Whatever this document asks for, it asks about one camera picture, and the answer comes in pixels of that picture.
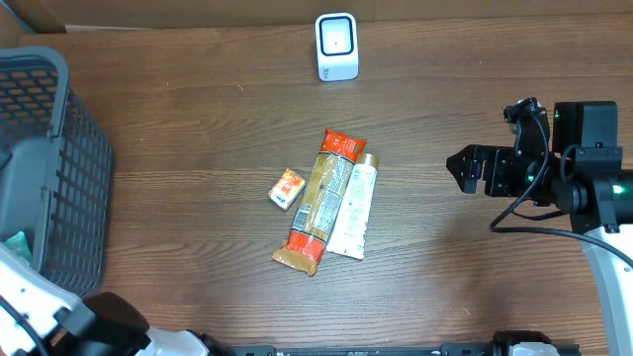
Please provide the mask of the white tube gold cap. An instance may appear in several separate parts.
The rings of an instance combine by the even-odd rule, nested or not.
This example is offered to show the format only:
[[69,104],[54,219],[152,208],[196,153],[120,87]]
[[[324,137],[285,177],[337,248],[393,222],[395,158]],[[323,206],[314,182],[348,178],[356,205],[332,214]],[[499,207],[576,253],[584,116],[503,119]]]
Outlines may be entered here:
[[359,155],[353,167],[326,251],[362,260],[380,159]]

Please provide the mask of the orange brown snack packet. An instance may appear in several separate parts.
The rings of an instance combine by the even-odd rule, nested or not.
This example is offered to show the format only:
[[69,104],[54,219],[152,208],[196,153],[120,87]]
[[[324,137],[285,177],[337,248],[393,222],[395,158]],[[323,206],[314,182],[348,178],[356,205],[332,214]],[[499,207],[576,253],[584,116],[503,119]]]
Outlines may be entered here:
[[313,276],[325,253],[354,165],[367,144],[327,129],[283,247],[272,259]]

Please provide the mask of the small orange box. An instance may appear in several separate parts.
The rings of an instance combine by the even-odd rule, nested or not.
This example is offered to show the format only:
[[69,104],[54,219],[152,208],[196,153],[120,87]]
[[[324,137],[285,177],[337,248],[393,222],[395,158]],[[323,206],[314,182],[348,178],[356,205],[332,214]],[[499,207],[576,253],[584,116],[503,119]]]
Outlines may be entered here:
[[287,168],[269,190],[268,196],[280,209],[288,211],[305,187],[306,180],[294,170]]

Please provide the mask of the teal snack pouch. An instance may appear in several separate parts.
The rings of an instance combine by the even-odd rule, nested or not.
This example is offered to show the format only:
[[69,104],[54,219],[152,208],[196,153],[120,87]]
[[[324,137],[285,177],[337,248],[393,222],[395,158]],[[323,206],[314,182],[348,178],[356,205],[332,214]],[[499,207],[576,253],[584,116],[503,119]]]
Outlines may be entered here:
[[19,231],[14,236],[8,238],[3,242],[3,244],[27,265],[32,264],[33,254],[29,247],[26,235],[22,231]]

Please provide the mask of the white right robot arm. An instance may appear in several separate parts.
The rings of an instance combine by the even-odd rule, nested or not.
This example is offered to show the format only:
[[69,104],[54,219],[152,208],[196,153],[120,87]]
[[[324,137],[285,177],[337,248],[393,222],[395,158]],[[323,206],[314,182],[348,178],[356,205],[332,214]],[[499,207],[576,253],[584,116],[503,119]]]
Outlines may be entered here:
[[632,352],[632,173],[621,149],[571,143],[554,147],[545,126],[515,127],[512,147],[470,144],[446,167],[460,190],[484,180],[490,197],[511,204],[489,225],[495,233],[534,233],[583,244],[598,290],[612,355]]

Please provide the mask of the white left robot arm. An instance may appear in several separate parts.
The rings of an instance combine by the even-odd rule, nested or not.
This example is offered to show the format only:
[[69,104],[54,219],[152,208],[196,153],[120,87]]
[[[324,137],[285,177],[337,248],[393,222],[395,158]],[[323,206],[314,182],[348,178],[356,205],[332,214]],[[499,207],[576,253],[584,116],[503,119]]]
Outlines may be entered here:
[[44,277],[7,242],[48,233],[52,146],[30,139],[1,153],[1,351],[5,355],[229,355],[215,338],[149,325],[122,297],[79,297]]

